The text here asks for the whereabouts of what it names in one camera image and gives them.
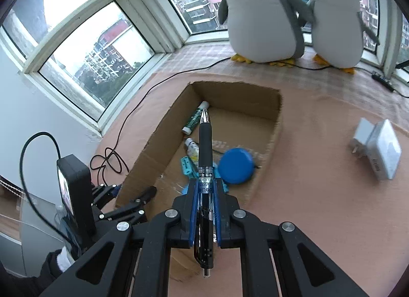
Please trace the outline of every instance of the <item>triangular cutout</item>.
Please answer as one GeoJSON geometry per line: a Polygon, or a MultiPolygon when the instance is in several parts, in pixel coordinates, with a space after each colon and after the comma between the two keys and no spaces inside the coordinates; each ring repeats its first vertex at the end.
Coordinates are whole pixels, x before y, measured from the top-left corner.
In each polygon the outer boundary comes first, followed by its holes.
{"type": "Polygon", "coordinates": [[[114,243],[106,243],[98,253],[96,253],[90,261],[88,261],[77,273],[76,277],[97,285],[101,281],[102,273],[104,273],[106,264],[114,249],[114,243]]]}
{"type": "Polygon", "coordinates": [[[298,244],[297,248],[313,287],[335,279],[334,274],[303,243],[298,244]]]}

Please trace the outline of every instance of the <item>blue round object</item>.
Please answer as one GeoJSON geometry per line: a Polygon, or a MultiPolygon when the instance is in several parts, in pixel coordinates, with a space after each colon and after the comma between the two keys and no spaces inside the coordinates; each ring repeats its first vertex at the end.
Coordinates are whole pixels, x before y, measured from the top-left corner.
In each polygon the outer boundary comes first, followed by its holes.
{"type": "Polygon", "coordinates": [[[230,149],[222,156],[218,170],[225,182],[231,184],[244,183],[253,175],[253,157],[245,149],[230,149]]]}

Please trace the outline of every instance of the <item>camera screen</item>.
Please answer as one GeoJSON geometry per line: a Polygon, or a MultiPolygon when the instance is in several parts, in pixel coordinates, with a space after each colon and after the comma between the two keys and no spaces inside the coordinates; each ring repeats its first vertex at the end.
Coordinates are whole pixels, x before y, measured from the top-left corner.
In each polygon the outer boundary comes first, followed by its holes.
{"type": "Polygon", "coordinates": [[[57,169],[58,172],[58,180],[60,183],[60,191],[61,191],[61,197],[63,199],[63,202],[65,206],[69,209],[72,215],[74,215],[72,211],[72,204],[71,204],[71,198],[70,198],[70,191],[68,189],[68,183],[67,180],[65,179],[63,173],[60,171],[60,169],[57,169]]]}

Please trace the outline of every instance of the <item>large penguin plush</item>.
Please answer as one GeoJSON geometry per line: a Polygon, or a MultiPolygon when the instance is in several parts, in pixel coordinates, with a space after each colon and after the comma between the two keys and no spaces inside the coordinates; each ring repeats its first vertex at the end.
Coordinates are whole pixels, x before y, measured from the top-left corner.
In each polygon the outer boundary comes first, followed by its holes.
{"type": "Polygon", "coordinates": [[[303,0],[222,0],[218,16],[222,24],[228,19],[230,44],[236,52],[232,60],[293,64],[304,54],[296,12],[314,23],[303,0]]]}
{"type": "Polygon", "coordinates": [[[312,45],[320,65],[333,65],[354,74],[363,52],[363,32],[377,44],[378,37],[364,24],[360,0],[310,0],[315,16],[312,24],[312,45]]]}

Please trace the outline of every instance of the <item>black pen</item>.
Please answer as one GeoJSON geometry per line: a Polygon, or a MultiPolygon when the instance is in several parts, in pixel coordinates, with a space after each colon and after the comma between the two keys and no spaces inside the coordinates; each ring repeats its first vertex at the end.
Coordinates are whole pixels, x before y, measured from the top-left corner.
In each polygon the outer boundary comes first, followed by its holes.
{"type": "Polygon", "coordinates": [[[213,151],[211,124],[207,109],[203,109],[199,125],[199,205],[195,234],[195,258],[210,276],[213,268],[213,151]]]}

